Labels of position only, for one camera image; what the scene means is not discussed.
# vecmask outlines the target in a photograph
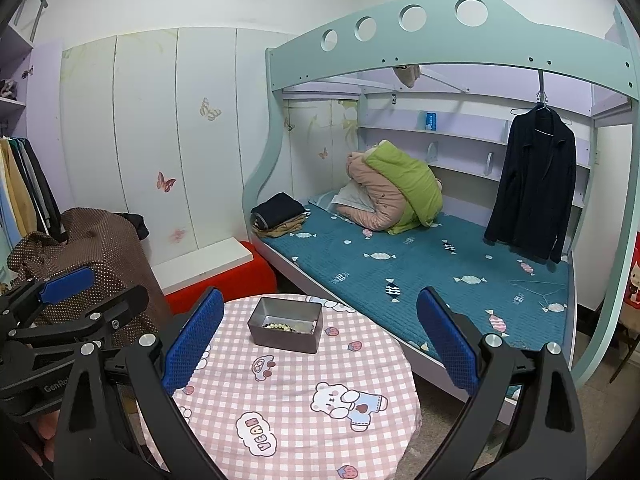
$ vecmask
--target bed frame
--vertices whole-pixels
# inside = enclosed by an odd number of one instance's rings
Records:
[[[604,306],[596,331],[580,360],[572,367],[577,387],[582,386],[600,363],[613,336],[640,221],[640,52],[632,25],[616,6],[614,17],[620,44],[588,34],[530,22],[502,0],[477,0],[488,11],[486,21],[477,27],[464,25],[456,16],[458,7],[467,0],[397,0],[364,9],[316,28],[311,32],[266,52],[270,127],[260,163],[247,181],[242,195],[242,208],[247,225],[250,211],[257,205],[258,193],[270,177],[282,146],[284,110],[283,91],[300,83],[322,80],[342,84],[347,73],[389,68],[408,64],[479,64],[499,65],[552,72],[587,81],[630,99],[633,122],[632,153],[625,213],[609,277]],[[402,26],[404,12],[422,7],[428,16],[423,28],[409,32]],[[376,20],[377,31],[369,41],[357,36],[358,24],[365,18]],[[335,31],[338,41],[327,51],[324,40]],[[252,240],[258,252],[293,283],[309,295],[344,303],[324,286],[313,280],[277,251]],[[573,365],[576,330],[576,293],[573,259],[569,288],[569,312],[564,355]],[[465,400],[466,393],[456,388],[435,359],[399,341],[414,373],[453,396]],[[505,399],[500,420],[508,423],[513,415],[514,400]]]

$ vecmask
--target teal bedsheet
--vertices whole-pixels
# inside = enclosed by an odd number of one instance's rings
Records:
[[[564,340],[569,266],[527,260],[482,240],[484,228],[440,213],[436,225],[401,235],[366,232],[313,205],[302,231],[264,241],[395,336],[433,358],[415,302],[431,285],[481,333],[539,350]]]

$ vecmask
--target pink gingham tablecloth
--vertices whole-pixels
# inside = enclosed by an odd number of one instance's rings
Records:
[[[340,303],[274,297],[324,304],[318,353],[256,346],[247,321],[260,297],[230,301],[188,386],[174,393],[191,430],[229,479],[393,478],[420,427],[400,345]]]

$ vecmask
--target chair leg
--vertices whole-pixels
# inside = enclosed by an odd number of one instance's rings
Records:
[[[622,362],[620,363],[620,366],[618,367],[618,369],[611,376],[611,378],[609,380],[609,384],[611,384],[613,381],[616,380],[616,377],[622,371],[622,368],[624,367],[626,362],[629,361],[629,359],[631,358],[633,353],[636,351],[636,348],[638,347],[638,344],[640,344],[640,335],[638,337],[636,337],[636,339],[634,339],[633,344],[629,347],[629,352],[626,353],[626,356],[625,356],[624,359],[622,359]]]

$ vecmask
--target blue gripper pad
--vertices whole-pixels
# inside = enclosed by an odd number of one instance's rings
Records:
[[[40,293],[40,301],[45,304],[58,304],[83,290],[87,290],[93,286],[94,282],[95,275],[89,267],[73,270],[45,283]]]
[[[224,314],[225,301],[214,288],[182,327],[164,358],[162,386],[170,396],[191,379]]]
[[[429,290],[418,294],[418,320],[429,336],[453,383],[470,396],[478,389],[476,354],[449,314]]]

